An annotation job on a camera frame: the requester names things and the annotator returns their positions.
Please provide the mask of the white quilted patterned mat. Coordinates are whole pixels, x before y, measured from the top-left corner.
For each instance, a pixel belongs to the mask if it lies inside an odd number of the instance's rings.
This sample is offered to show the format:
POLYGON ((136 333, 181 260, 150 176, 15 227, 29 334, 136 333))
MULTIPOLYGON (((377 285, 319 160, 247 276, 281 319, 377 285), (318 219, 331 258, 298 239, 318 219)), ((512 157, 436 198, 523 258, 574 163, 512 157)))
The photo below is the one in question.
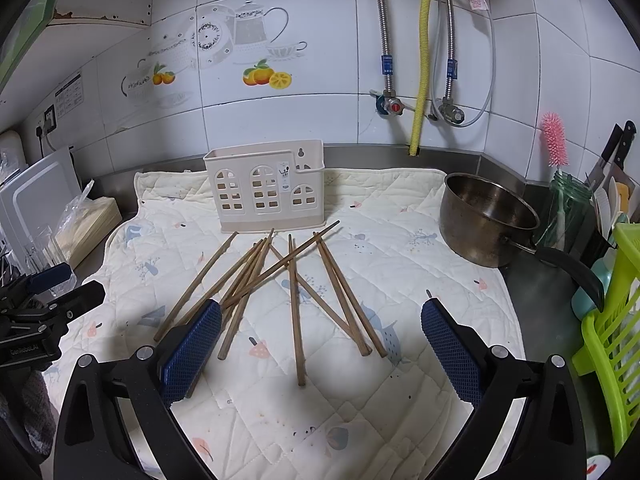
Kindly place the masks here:
MULTIPOLYGON (((428 169, 329 170, 326 244, 387 351, 356 344, 301 289, 306 386, 297 385, 288 274, 252 293, 224 360, 211 358, 189 399, 172 410, 221 479, 422 479, 468 418, 421 330, 428 296, 486 344, 525 354, 506 283, 452 252, 439 233, 444 176, 428 169)), ((101 307, 72 323, 61 359, 44 374, 61 405, 77 360, 126 359, 228 235, 205 172, 134 177, 138 212, 107 239, 96 279, 101 307)), ((200 298, 254 237, 232 240, 194 290, 200 298)), ((302 278, 341 318, 321 257, 297 260, 302 278)))

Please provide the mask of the wall power socket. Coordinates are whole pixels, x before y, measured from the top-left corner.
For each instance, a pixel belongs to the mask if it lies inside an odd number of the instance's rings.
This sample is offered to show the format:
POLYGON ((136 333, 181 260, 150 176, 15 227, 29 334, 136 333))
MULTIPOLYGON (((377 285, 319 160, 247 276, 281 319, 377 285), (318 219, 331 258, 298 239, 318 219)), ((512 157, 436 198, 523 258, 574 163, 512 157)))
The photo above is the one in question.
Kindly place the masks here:
POLYGON ((40 122, 36 125, 36 137, 39 140, 40 151, 43 151, 45 145, 47 145, 51 152, 55 151, 55 147, 49 139, 49 136, 56 129, 57 125, 55 106, 50 105, 44 110, 40 122))

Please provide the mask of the black handled knife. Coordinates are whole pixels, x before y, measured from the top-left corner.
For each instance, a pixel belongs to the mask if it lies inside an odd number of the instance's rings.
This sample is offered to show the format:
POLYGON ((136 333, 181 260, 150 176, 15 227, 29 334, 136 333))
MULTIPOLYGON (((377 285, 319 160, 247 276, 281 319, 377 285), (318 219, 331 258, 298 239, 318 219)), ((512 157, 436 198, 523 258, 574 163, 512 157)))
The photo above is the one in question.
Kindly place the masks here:
POLYGON ((603 152, 587 174, 585 184, 590 191, 595 191, 601 185, 608 186, 611 179, 634 188, 624 166, 636 134, 636 125, 631 120, 627 120, 623 127, 614 125, 603 152))

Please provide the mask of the bagged stack of napkins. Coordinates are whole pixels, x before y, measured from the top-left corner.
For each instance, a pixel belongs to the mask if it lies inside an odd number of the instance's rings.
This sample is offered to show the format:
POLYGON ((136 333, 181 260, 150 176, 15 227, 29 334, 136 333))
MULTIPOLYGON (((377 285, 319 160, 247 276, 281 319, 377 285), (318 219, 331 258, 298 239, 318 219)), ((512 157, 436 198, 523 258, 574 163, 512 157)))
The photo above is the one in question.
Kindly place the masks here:
POLYGON ((122 214, 113 197, 89 197, 93 185, 94 181, 90 180, 65 206, 54 230, 55 241, 72 269, 76 269, 122 222, 122 214))

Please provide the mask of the green plastic dish rack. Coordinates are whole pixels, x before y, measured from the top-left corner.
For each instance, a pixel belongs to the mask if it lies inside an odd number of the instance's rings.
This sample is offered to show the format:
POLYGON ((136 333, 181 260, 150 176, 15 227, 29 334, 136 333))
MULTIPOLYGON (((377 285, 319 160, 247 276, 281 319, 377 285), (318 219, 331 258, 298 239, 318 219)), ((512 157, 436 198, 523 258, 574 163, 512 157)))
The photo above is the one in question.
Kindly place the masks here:
POLYGON ((619 224, 614 238, 617 252, 604 308, 582 319, 584 344, 572 361, 578 375, 597 375, 618 452, 639 425, 640 226, 619 224))

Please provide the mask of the white plate red mark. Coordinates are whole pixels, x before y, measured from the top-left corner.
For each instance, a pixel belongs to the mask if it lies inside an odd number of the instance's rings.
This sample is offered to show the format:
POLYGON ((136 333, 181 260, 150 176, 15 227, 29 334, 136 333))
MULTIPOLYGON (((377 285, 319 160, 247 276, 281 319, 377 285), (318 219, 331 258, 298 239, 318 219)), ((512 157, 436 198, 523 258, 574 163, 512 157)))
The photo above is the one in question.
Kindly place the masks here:
POLYGON ((602 474, 611 466, 612 460, 608 456, 597 454, 587 458, 586 479, 599 480, 602 474))

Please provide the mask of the beige plastic utensil holder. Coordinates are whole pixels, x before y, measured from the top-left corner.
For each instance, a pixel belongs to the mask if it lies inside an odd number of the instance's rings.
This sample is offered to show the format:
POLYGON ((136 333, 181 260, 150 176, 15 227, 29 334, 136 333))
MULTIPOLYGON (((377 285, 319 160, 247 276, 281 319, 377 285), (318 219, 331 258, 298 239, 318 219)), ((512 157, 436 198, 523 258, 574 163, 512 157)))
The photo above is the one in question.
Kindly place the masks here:
POLYGON ((322 141, 216 148, 203 160, 222 232, 291 231, 326 222, 322 141))

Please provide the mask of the long crossing wooden chopstick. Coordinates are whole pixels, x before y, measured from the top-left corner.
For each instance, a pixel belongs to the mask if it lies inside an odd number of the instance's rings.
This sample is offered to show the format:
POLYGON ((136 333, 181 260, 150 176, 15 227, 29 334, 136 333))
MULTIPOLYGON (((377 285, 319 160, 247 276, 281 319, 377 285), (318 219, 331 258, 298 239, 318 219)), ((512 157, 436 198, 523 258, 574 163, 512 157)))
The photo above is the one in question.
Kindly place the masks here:
POLYGON ((324 228, 317 234, 314 234, 311 238, 308 238, 306 242, 303 242, 299 247, 295 249, 291 249, 290 252, 278 260, 275 264, 270 266, 267 270, 259 274, 257 278, 252 278, 247 285, 245 285, 239 292, 229 298, 226 303, 227 307, 231 307, 232 304, 240 301, 244 296, 248 295, 252 292, 256 287, 262 284, 267 278, 270 278, 271 275, 280 271, 284 266, 287 266, 290 262, 292 262, 301 252, 309 248, 311 245, 316 244, 318 240, 322 239, 323 235, 328 234, 331 230, 336 228, 341 223, 340 220, 335 220, 329 226, 324 228))

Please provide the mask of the wooden chopstick crossing diagonal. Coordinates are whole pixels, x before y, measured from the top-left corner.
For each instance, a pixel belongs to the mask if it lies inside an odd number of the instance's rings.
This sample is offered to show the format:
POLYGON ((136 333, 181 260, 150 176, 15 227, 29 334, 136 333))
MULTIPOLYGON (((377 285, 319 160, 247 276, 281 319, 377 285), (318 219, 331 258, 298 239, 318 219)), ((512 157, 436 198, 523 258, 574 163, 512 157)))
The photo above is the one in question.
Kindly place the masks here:
POLYGON ((298 273, 295 273, 294 278, 290 279, 290 283, 294 285, 295 290, 300 288, 306 292, 306 295, 314 300, 318 307, 343 331, 346 336, 352 337, 349 325, 338 316, 338 314, 329 306, 318 292, 316 292, 307 281, 305 281, 298 273))

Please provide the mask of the teal cup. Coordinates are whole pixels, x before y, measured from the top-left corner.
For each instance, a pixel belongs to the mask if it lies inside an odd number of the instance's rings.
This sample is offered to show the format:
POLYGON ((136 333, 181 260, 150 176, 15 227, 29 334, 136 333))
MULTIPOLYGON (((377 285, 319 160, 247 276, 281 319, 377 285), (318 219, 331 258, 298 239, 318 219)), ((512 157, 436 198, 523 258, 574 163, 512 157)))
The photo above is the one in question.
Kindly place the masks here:
POLYGON ((578 286, 570 300, 570 306, 578 320, 582 320, 588 313, 603 310, 612 274, 613 263, 608 258, 602 257, 593 263, 588 278, 578 286))

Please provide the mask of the pink bottle brush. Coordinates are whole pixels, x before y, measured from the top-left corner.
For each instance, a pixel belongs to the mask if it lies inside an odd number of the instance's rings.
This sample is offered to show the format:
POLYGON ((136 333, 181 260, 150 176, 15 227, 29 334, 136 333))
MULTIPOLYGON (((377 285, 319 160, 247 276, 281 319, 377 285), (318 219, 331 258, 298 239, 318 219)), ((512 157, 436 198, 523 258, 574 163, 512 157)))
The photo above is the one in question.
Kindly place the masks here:
POLYGON ((555 113, 546 113, 541 121, 541 139, 548 153, 550 167, 568 165, 565 129, 561 117, 555 113))

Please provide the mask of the wooden chopstick vertical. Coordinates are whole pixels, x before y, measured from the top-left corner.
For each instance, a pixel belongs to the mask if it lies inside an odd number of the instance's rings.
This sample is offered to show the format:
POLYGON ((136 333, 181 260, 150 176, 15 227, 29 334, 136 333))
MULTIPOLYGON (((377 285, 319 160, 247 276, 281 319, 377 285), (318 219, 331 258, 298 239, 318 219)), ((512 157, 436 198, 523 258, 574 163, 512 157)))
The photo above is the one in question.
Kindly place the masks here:
POLYGON ((304 388, 306 386, 305 357, 304 357, 303 338, 302 338, 302 326, 300 326, 299 300, 298 300, 299 294, 298 294, 295 258, 292 258, 290 261, 290 264, 288 265, 288 274, 290 274, 290 277, 288 278, 288 280, 290 281, 291 315, 292 315, 292 330, 293 330, 293 341, 294 341, 294 356, 295 356, 295 365, 296 365, 296 378, 297 378, 297 385, 299 385, 300 388, 304 388))

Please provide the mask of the chrome water valve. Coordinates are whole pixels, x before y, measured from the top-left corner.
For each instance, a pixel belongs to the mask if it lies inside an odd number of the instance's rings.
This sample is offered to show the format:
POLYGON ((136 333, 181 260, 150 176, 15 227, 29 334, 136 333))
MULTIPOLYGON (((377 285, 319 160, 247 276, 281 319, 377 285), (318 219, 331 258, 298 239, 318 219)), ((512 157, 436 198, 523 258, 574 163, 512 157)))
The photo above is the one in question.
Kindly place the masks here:
POLYGON ((430 118, 442 120, 453 127, 460 127, 464 123, 464 111, 450 99, 434 99, 430 118))

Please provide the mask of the green glass jar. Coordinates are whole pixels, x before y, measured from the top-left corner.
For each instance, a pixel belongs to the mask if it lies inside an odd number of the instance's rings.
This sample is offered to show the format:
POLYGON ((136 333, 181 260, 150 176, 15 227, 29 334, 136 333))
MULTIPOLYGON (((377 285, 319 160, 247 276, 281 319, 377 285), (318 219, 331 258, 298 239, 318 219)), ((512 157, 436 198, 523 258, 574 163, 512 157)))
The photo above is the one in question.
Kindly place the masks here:
POLYGON ((591 207, 592 191, 566 171, 555 171, 535 235, 537 246, 570 252, 591 207))

